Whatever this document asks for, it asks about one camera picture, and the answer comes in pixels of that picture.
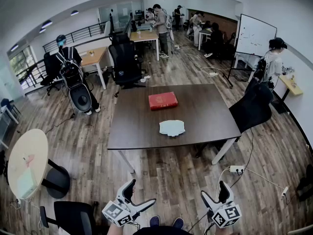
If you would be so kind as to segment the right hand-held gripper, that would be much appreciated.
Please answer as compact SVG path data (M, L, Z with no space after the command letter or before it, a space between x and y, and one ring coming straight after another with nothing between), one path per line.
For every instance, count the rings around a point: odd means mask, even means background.
M219 201L215 201L210 195L201 191L201 198L207 208L210 208L210 219L219 227L225 228L234 225L241 217L242 212L238 204L235 204L232 189L224 181L220 181Z

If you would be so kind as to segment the white wet wipe pack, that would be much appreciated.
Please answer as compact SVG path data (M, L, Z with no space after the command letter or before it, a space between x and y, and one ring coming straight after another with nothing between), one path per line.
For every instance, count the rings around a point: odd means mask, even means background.
M181 120L167 120L159 124L159 132L169 137L176 137L185 132L184 122Z

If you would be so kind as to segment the person's left forearm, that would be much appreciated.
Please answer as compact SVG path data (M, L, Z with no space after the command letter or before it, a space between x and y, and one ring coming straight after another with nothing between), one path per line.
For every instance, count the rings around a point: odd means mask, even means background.
M115 224L111 224L107 235L123 235L123 227L118 227Z

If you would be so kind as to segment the person's right forearm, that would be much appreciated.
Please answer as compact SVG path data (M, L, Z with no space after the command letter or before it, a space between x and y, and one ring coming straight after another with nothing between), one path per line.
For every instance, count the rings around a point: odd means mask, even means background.
M234 232L232 228L219 228L216 227L215 235L241 235L240 232Z

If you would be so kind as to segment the white table leg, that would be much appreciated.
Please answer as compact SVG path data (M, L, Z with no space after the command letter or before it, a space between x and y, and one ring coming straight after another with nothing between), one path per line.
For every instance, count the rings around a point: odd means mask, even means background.
M117 158L121 161L121 163L123 164L123 166L131 173L135 173L134 168L131 166L131 164L129 163L129 161L127 160L127 158L125 157L124 153L121 150L117 150L115 152Z
M212 165L215 165L218 163L218 161L226 154L226 152L229 150L229 148L232 146L232 144L235 142L235 140L236 140L236 138L226 140L226 142L221 147L218 154L212 160Z

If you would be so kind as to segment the person's dark clothing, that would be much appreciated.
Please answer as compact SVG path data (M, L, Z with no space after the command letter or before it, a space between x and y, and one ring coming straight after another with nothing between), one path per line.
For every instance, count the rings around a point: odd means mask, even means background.
M189 232L172 226L144 227L133 235L192 235Z

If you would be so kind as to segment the red hardcover book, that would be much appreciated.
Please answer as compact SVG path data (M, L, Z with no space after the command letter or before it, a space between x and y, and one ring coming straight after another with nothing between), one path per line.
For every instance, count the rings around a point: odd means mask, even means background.
M159 110L178 106L178 100L174 92L149 95L148 100L151 110Z

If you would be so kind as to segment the round beige table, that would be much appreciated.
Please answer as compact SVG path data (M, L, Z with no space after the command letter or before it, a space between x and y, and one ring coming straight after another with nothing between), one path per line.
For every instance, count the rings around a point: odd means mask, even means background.
M17 196L17 180L27 168L33 170L38 186L26 199L32 198L41 186L46 187L48 194L55 199L61 199L68 193L69 173L48 158L48 140L40 129L25 132L15 143L9 157L8 182L18 200L26 200Z

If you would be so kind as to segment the black office chair with headrest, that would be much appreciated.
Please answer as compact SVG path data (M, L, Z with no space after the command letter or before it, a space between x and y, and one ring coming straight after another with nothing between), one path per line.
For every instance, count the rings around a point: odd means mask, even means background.
M108 67L113 81L121 89L140 88L145 85L142 79L141 63L135 52L135 43L127 34L111 35L112 44L108 47L113 66Z

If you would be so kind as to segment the wooden desk with white legs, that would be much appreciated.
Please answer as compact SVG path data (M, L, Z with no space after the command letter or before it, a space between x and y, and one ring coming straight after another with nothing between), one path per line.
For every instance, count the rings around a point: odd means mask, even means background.
M130 40L133 42L154 41L156 44L156 59L159 61L158 35L155 31L138 31L130 33Z
M100 47L82 53L83 71L89 73L97 72L104 90L106 89L106 82L103 73L107 67L106 64L104 64L107 61L107 50L107 47Z

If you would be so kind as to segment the black swivel office chair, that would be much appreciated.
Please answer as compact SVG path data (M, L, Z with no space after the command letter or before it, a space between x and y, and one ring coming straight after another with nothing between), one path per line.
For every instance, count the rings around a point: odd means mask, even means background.
M44 54L44 64L45 64L45 72L46 76L43 77L42 82L40 85L42 86L48 86L47 90L47 95L50 96L50 91L55 88L56 90L60 90L56 84L58 83L57 80L61 79L60 75L60 62L58 58L55 56L55 54L50 55L49 52Z

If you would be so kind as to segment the whiteboard on black stand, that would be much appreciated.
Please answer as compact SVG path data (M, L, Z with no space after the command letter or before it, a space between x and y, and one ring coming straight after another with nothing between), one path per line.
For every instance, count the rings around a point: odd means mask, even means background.
M235 41L235 53L227 75L223 78L233 88L231 72L251 71L250 79L259 59L268 51L269 41L276 37L277 28L254 17L241 14L239 30Z

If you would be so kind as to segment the black metal railing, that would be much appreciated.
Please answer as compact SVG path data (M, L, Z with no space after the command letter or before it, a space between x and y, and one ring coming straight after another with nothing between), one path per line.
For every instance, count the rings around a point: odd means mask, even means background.
M67 43L78 43L80 40L91 39L92 37L102 35L104 34L105 26L106 22L101 22L66 34L65 37L67 39ZM58 45L55 40L43 45L45 53L54 51L57 48Z

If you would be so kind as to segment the window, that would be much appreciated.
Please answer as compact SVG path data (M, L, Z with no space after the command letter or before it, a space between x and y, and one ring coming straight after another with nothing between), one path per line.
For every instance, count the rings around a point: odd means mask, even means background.
M27 46L10 59L11 68L23 90L33 85L31 74L35 64L36 60L30 46Z

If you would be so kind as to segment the small wooden wall desk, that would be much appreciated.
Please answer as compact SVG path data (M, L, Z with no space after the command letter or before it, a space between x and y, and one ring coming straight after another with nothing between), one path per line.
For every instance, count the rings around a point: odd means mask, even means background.
M287 78L286 75L280 75L279 79L283 82L283 84L287 88L281 99L282 102L285 101L289 92L291 92L294 96L299 96L303 94L303 91L299 88L299 86L296 84L293 78Z

